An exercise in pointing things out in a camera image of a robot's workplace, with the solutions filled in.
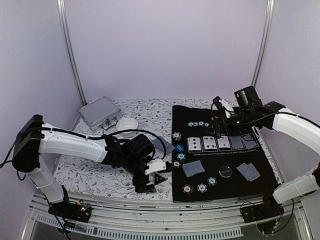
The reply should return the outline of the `triangular all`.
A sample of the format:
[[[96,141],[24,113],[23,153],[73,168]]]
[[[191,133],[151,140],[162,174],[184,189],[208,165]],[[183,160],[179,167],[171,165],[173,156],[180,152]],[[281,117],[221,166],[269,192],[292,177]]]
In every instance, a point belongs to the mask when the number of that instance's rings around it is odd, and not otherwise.
[[[153,184],[154,185],[159,185],[165,181],[167,181],[168,178],[167,177],[164,177],[164,176],[161,176],[161,175],[158,175],[158,174],[155,174],[154,175],[154,181],[153,181]]]

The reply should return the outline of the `green 50 chip row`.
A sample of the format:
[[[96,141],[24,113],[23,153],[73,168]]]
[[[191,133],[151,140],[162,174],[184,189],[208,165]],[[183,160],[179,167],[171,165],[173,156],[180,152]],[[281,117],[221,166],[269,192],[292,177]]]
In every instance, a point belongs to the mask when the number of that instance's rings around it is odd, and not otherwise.
[[[187,123],[187,126],[190,128],[206,128],[209,126],[209,123],[204,121],[190,121]]]

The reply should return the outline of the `four of clubs card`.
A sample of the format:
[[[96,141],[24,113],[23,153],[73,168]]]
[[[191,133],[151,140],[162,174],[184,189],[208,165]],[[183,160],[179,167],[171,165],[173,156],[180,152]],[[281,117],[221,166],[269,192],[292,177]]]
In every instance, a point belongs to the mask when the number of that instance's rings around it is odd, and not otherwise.
[[[213,136],[203,136],[203,148],[205,152],[217,151],[217,143]]]

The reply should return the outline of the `three of spades card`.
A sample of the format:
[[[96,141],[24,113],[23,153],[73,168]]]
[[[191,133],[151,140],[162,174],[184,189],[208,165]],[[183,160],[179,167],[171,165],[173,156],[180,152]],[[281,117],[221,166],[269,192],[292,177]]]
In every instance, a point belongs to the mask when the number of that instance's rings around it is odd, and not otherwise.
[[[190,153],[202,152],[203,149],[202,149],[201,139],[199,137],[188,137],[187,148]]]

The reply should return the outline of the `red 100 chip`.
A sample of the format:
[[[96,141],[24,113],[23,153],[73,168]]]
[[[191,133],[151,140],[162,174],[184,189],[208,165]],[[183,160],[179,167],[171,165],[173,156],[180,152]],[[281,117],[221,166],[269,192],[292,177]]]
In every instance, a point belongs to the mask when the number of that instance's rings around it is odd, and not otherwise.
[[[182,192],[186,195],[192,194],[194,191],[194,188],[190,184],[186,184],[182,187]]]
[[[173,161],[172,162],[172,168],[173,169],[179,169],[181,167],[181,163],[179,161]]]

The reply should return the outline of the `blue small blind button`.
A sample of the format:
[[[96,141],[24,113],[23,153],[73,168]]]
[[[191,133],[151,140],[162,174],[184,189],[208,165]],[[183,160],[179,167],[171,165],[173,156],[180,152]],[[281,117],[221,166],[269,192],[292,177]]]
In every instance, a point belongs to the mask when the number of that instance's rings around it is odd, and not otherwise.
[[[177,144],[174,149],[178,153],[182,153],[182,152],[185,151],[185,147],[183,145],[181,145],[181,144]]]

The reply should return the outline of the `dealt card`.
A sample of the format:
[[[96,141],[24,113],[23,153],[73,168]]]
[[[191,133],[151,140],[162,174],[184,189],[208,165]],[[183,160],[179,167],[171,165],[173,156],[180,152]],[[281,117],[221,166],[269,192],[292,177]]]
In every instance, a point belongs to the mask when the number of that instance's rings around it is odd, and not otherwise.
[[[254,180],[258,179],[261,175],[254,167],[253,169],[248,167],[246,163],[242,163],[240,166],[236,168],[242,175],[243,177],[249,181],[253,182]]]
[[[162,143],[164,143],[167,154],[171,153],[175,149],[175,147],[172,144],[170,144],[168,141],[166,141],[164,138],[160,137],[160,139],[161,141],[157,138],[151,141],[151,143],[155,146],[157,150],[161,151],[162,153],[164,152]]]

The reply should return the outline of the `clear round dealer button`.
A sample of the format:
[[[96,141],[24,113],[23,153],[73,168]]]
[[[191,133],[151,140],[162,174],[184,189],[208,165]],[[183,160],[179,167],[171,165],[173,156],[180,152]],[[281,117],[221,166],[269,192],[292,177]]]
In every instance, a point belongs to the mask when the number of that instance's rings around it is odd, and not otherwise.
[[[219,174],[222,178],[230,178],[233,174],[233,170],[230,166],[224,165],[220,167]]]

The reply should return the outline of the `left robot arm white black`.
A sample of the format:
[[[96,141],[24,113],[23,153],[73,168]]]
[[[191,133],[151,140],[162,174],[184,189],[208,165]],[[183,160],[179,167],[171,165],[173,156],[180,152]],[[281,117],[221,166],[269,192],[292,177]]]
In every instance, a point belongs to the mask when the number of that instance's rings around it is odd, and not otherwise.
[[[118,139],[115,133],[101,136],[85,135],[56,128],[35,114],[16,135],[13,143],[12,166],[25,173],[38,189],[55,204],[63,216],[74,213],[74,205],[68,201],[68,194],[48,169],[44,154],[67,155],[93,162],[123,168],[133,176],[133,184],[143,188],[149,175],[166,170],[166,161],[155,159],[155,147],[148,139],[147,130],[132,139]]]

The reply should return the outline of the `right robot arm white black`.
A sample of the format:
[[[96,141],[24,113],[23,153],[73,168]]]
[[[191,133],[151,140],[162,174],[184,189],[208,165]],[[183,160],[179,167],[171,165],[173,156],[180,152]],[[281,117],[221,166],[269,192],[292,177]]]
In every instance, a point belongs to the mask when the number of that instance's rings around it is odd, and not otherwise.
[[[235,135],[249,128],[258,127],[287,135],[307,146],[315,153],[320,152],[320,127],[311,120],[294,113],[284,105],[260,100],[241,103],[235,110],[227,101],[215,98],[210,107],[209,133],[220,138]],[[262,218],[269,218],[283,204],[297,197],[304,197],[320,189],[320,167],[316,165],[307,173],[282,183],[275,188],[271,198],[259,206]]]

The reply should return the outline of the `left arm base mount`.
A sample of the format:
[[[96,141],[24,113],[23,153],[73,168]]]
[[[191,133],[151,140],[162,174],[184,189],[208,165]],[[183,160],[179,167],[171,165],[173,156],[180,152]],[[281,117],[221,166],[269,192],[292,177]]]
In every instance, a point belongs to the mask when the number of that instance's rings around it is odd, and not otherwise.
[[[72,203],[67,192],[64,193],[62,202],[50,203],[48,213],[67,220],[88,223],[92,214],[92,206],[82,199]]]

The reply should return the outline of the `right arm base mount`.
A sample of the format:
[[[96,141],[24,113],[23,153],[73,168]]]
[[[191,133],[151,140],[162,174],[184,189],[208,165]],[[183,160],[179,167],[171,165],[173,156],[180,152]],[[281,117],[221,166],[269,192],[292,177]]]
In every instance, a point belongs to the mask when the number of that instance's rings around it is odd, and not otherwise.
[[[280,217],[285,213],[282,204],[278,204],[270,194],[263,196],[262,203],[259,204],[245,201],[239,211],[245,223]]]

